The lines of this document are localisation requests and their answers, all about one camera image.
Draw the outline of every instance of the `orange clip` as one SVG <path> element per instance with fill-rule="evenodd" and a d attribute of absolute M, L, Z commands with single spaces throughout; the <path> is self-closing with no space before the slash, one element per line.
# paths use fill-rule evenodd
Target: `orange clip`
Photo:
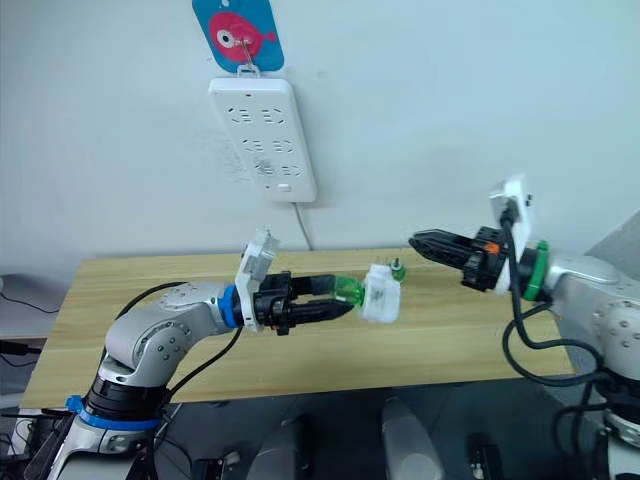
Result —
<path fill-rule="evenodd" d="M 484 246 L 484 249 L 491 255 L 497 255 L 498 253 L 500 253 L 500 245 L 498 245 L 497 243 L 488 242 Z"/>

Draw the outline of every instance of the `blue sign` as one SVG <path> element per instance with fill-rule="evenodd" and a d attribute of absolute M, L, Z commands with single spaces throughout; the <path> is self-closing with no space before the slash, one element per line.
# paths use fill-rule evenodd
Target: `blue sign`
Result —
<path fill-rule="evenodd" d="M 249 60 L 262 71 L 279 70 L 284 54 L 269 0 L 193 0 L 218 65 L 236 73 Z"/>

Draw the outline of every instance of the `wooden table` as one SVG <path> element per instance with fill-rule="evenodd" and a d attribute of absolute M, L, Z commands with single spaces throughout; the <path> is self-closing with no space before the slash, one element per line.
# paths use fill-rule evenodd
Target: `wooden table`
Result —
<path fill-rule="evenodd" d="M 288 337 L 243 332 L 236 347 L 201 373 L 175 401 L 516 377 L 503 358 L 507 298 L 460 285 L 460 272 L 411 249 L 280 252 L 271 271 L 339 273 L 363 278 L 370 263 L 400 257 L 408 268 L 400 319 L 374 325 L 350 313 L 301 325 Z M 96 373 L 105 334 L 121 307 L 143 290 L 172 280 L 233 281 L 239 255 L 142 257 L 86 261 L 80 267 L 22 406 L 60 407 L 84 395 Z M 550 315 L 528 321 L 535 339 L 557 338 Z M 219 351 L 228 335 L 203 340 L 180 364 L 174 382 Z M 562 349 L 531 351 L 513 340 L 514 354 L 539 374 L 571 373 Z"/>

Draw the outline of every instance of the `black cable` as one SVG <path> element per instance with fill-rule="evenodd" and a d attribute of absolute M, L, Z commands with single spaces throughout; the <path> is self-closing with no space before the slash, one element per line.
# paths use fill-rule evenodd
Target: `black cable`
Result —
<path fill-rule="evenodd" d="M 156 470 L 156 458 L 155 458 L 155 449 L 153 448 L 153 443 L 155 442 L 156 433 L 154 429 L 147 430 L 147 451 L 145 457 L 145 463 L 147 466 L 147 474 L 149 475 L 149 480 L 158 480 L 158 471 Z"/>
<path fill-rule="evenodd" d="M 584 390 L 582 391 L 582 398 L 580 399 L 580 405 L 589 405 L 591 392 L 593 392 L 593 384 L 594 382 L 588 382 L 584 386 Z M 576 455 L 582 454 L 582 448 L 580 447 L 580 424 L 582 422 L 583 416 L 583 411 L 577 411 L 573 416 L 573 421 L 571 422 L 571 448 L 573 448 L 573 451 Z"/>
<path fill-rule="evenodd" d="M 5 355 L 24 356 L 27 353 L 42 353 L 41 348 L 30 347 L 28 344 L 20 342 L 11 342 L 9 340 L 0 340 L 0 353 Z"/>
<path fill-rule="evenodd" d="M 159 292 L 160 290 L 164 290 L 165 288 L 179 287 L 180 285 L 184 285 L 185 283 L 187 283 L 187 282 L 161 283 L 160 285 L 156 285 L 155 287 L 151 287 L 151 288 L 145 290 L 140 295 L 137 295 L 136 297 L 134 297 L 131 300 L 129 300 L 129 302 L 122 308 L 122 310 L 120 310 L 120 313 L 118 313 L 118 315 L 116 315 L 115 320 L 119 319 L 124 314 L 129 313 L 129 310 L 131 310 L 133 307 L 136 306 L 136 304 L 138 304 L 140 301 L 142 301 L 145 298 L 147 298 L 152 293 Z M 104 356 L 106 354 L 107 354 L 107 349 L 103 348 L 102 349 L 102 355 L 100 356 L 100 361 L 102 361 L 104 359 Z"/>
<path fill-rule="evenodd" d="M 507 247 L 508 247 L 509 276 L 511 281 L 511 305 L 513 308 L 513 317 L 514 317 L 513 320 L 507 325 L 507 328 L 505 329 L 504 334 L 502 335 L 502 351 L 504 352 L 504 355 L 507 359 L 507 362 L 509 362 L 509 365 L 511 365 L 511 367 L 516 372 L 518 372 L 520 375 L 527 378 L 528 380 L 531 380 L 536 383 L 540 383 L 542 385 L 547 385 L 550 387 L 569 387 L 574 385 L 580 385 L 582 383 L 589 382 L 589 381 L 598 381 L 598 380 L 610 381 L 610 378 L 608 375 L 599 371 L 604 364 L 604 359 L 602 355 L 600 355 L 600 353 L 592 345 L 589 345 L 588 343 L 585 343 L 585 342 L 581 342 L 579 340 L 573 340 L 573 339 L 558 339 L 558 340 L 547 340 L 543 342 L 535 342 L 529 337 L 526 331 L 526 328 L 524 326 L 524 319 L 526 317 L 523 316 L 522 314 L 522 307 L 520 303 L 521 302 L 520 272 L 519 272 L 518 260 L 516 255 L 515 241 L 513 239 L 513 232 L 511 231 L 511 228 L 513 226 L 512 219 L 508 215 L 503 214 L 502 217 L 500 218 L 500 225 L 502 226 L 502 230 L 504 231 Z M 596 365 L 597 365 L 596 370 L 591 373 L 577 375 L 577 376 L 574 376 L 571 378 L 565 378 L 565 379 L 541 377 L 529 372 L 528 370 L 523 368 L 513 358 L 513 355 L 511 354 L 511 351 L 509 349 L 509 338 L 514 328 L 517 330 L 518 335 L 520 336 L 522 342 L 527 347 L 535 350 L 545 350 L 547 348 L 562 346 L 562 347 L 577 347 L 577 348 L 582 348 L 588 351 L 593 355 L 596 361 Z"/>
<path fill-rule="evenodd" d="M 22 413 L 0 413 L 0 417 L 5 417 L 5 418 L 38 418 L 38 419 L 43 419 L 43 420 L 59 420 L 60 419 L 60 417 L 53 416 L 53 415 L 41 415 L 41 414 L 30 415 L 30 414 L 22 414 Z"/>
<path fill-rule="evenodd" d="M 202 365 L 200 365 L 199 367 L 197 367 L 194 370 L 192 370 L 191 372 L 189 372 L 182 380 L 180 380 L 178 383 L 176 383 L 174 385 L 174 387 L 171 390 L 169 390 L 169 392 L 165 396 L 165 399 L 163 401 L 163 405 L 162 406 L 164 407 L 164 405 L 169 403 L 169 401 L 176 394 L 176 392 L 178 390 L 180 390 L 182 387 L 184 387 L 189 381 L 191 381 L 191 379 L 193 377 L 195 377 L 200 372 L 202 372 L 204 369 L 210 367 L 213 363 L 217 362 L 222 357 L 224 357 L 229 352 L 229 350 L 231 350 L 233 348 L 233 346 L 236 344 L 236 342 L 240 338 L 240 334 L 242 333 L 242 328 L 243 328 L 242 325 L 240 325 L 237 328 L 236 333 L 233 335 L 233 338 L 229 341 L 229 343 L 227 343 L 226 347 L 224 347 L 216 355 L 211 357 L 209 360 L 204 362 Z"/>
<path fill-rule="evenodd" d="M 597 405 L 571 405 L 569 407 L 564 407 L 558 410 L 553 415 L 553 420 L 551 422 L 551 429 L 553 430 L 553 444 L 556 449 L 558 449 L 565 457 L 569 457 L 569 453 L 562 446 L 562 442 L 560 441 L 560 420 L 562 417 L 569 413 L 584 413 L 584 412 L 598 412 L 601 410 L 605 410 L 609 408 L 611 404 L 609 403 L 599 403 Z"/>
<path fill-rule="evenodd" d="M 4 292 L 0 292 L 0 297 L 4 298 L 7 302 L 18 303 L 20 305 L 25 305 L 27 307 L 35 308 L 36 310 L 39 310 L 42 313 L 58 313 L 60 311 L 59 308 L 56 310 L 45 310 L 44 308 L 34 305 L 33 303 L 25 302 L 24 300 L 18 300 L 17 298 L 7 297 L 4 294 Z"/>
<path fill-rule="evenodd" d="M 69 415 L 73 415 L 73 413 L 68 410 L 55 410 L 53 408 L 41 408 L 40 411 L 43 415 L 49 415 L 51 417 L 65 418 Z"/>
<path fill-rule="evenodd" d="M 513 224 L 511 219 L 501 218 L 500 225 L 502 226 L 502 230 L 504 231 L 508 247 L 509 276 L 511 281 L 511 306 L 513 308 L 513 317 L 516 330 L 518 331 L 518 335 L 522 339 L 522 342 L 527 347 L 534 350 L 544 350 L 546 348 L 559 346 L 582 348 L 593 355 L 593 358 L 596 360 L 598 369 L 602 368 L 602 366 L 604 365 L 604 358 L 602 357 L 602 355 L 600 355 L 600 352 L 598 352 L 598 350 L 593 345 L 590 345 L 586 342 L 573 339 L 558 339 L 547 340 L 544 342 L 535 342 L 531 339 L 531 337 L 529 337 L 529 334 L 524 327 L 524 322 L 522 321 L 522 306 L 520 303 L 520 271 L 518 266 L 516 245 L 513 239 L 513 232 L 511 231 Z"/>
<path fill-rule="evenodd" d="M 27 367 L 29 365 L 35 365 L 36 363 L 38 363 L 37 360 L 34 360 L 33 362 L 26 362 L 26 363 L 13 363 L 11 360 L 9 360 L 7 357 L 2 355 L 1 353 L 0 353 L 0 358 L 14 368 Z"/>
<path fill-rule="evenodd" d="M 575 385 L 581 385 L 590 381 L 603 381 L 610 382 L 611 377 L 604 372 L 591 372 L 586 373 L 584 375 L 577 375 L 570 378 L 549 378 L 542 377 L 540 375 L 536 375 L 526 370 L 522 365 L 520 365 L 513 355 L 511 354 L 511 350 L 509 347 L 509 338 L 511 337 L 511 332 L 513 332 L 515 328 L 515 324 L 513 320 L 509 322 L 507 328 L 504 330 L 504 334 L 502 335 L 502 352 L 504 353 L 505 358 L 511 368 L 513 368 L 516 372 L 522 375 L 527 380 L 531 380 L 532 382 L 539 383 L 541 385 L 546 385 L 548 387 L 573 387 Z"/>
<path fill-rule="evenodd" d="M 167 403 L 169 403 L 169 401 L 171 401 L 171 398 L 176 394 L 176 392 L 178 390 L 180 390 L 182 387 L 184 387 L 189 381 L 191 381 L 191 379 L 193 379 L 193 377 L 198 375 L 204 369 L 206 369 L 207 367 L 211 366 L 213 363 L 217 362 L 222 357 L 224 357 L 229 352 L 229 350 L 231 350 L 233 348 L 233 346 L 238 341 L 238 338 L 240 338 L 240 334 L 242 333 L 242 328 L 243 328 L 242 325 L 238 327 L 238 329 L 236 330 L 236 333 L 233 336 L 233 338 L 229 341 L 229 343 L 222 350 L 220 350 L 220 352 L 218 352 L 216 355 L 211 357 L 209 360 L 204 362 L 199 367 L 197 367 L 194 370 L 192 370 L 191 372 L 189 372 L 182 380 L 180 380 L 178 383 L 176 383 L 175 386 L 166 393 L 166 395 L 164 396 L 164 398 L 162 399 L 162 401 L 158 405 L 158 410 L 157 410 L 157 415 L 158 416 L 161 416 L 162 409 L 165 407 L 165 405 Z M 154 445 L 154 442 L 153 442 L 153 438 L 155 438 L 155 436 L 153 434 L 153 430 L 149 430 L 149 432 L 151 432 L 151 440 L 147 441 L 147 453 L 146 453 L 146 455 L 147 455 L 147 469 L 148 469 L 149 475 L 151 477 L 151 480 L 157 480 L 157 473 L 156 473 L 156 470 L 155 470 L 155 445 Z"/>
<path fill-rule="evenodd" d="M 13 451 L 13 454 L 14 454 L 14 455 L 16 454 L 16 449 L 15 449 L 15 447 L 13 446 L 13 441 L 11 440 L 11 437 L 9 436 L 9 434 L 8 434 L 8 433 L 4 433 L 4 432 L 3 432 L 3 433 L 0 433 L 0 441 L 1 441 L 2 443 L 4 443 L 5 445 L 9 445 L 9 447 L 10 447 L 10 448 L 11 448 L 11 450 Z"/>

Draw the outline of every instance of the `robotic arm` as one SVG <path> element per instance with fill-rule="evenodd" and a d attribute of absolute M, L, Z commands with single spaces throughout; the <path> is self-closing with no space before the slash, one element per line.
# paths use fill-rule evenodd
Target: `robotic arm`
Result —
<path fill-rule="evenodd" d="M 523 299 L 552 301 L 559 322 L 590 333 L 602 354 L 598 385 L 608 405 L 608 472 L 599 478 L 640 478 L 640 283 L 612 265 L 587 256 L 549 249 L 546 242 L 527 248 L 531 196 L 522 178 L 508 180 L 491 194 L 496 219 L 513 210 L 511 228 Z M 414 234 L 411 246 L 422 256 L 462 271 L 462 284 L 502 294 L 510 283 L 509 247 L 504 228 L 482 227 L 474 238 L 442 230 Z"/>
<path fill-rule="evenodd" d="M 66 436 L 49 446 L 48 455 L 38 453 L 25 478 L 88 478 L 82 460 L 74 461 L 79 453 L 117 458 L 105 464 L 110 478 L 133 478 L 134 464 L 153 442 L 162 407 L 176 390 L 166 386 L 196 343 L 237 329 L 233 343 L 243 327 L 258 332 L 266 326 L 286 335 L 299 323 L 332 320 L 353 308 L 334 299 L 295 303 L 299 295 L 331 293 L 335 277 L 268 275 L 276 247 L 269 233 L 260 232 L 247 246 L 234 284 L 177 284 L 159 301 L 119 317 L 107 333 L 105 355 L 89 392 L 67 401 L 76 415 Z M 55 457 L 47 462 L 52 453 Z M 94 458 L 89 465 L 96 469 L 99 464 Z"/>

